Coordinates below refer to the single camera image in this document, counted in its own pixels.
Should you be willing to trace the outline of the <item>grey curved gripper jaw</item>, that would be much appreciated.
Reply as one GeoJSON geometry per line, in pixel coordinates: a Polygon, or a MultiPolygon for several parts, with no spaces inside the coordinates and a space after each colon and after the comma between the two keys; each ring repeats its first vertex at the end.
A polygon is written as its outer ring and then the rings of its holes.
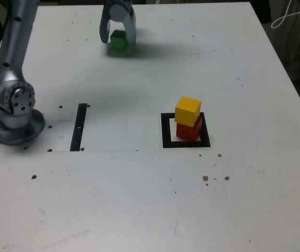
{"type": "Polygon", "coordinates": [[[100,39],[104,44],[107,44],[109,39],[111,4],[112,4],[111,0],[106,0],[102,10],[102,16],[100,21],[99,34],[100,34],[100,39]]]}
{"type": "Polygon", "coordinates": [[[124,25],[128,43],[134,44],[136,42],[136,16],[132,1],[113,1],[111,20],[124,25]]]}

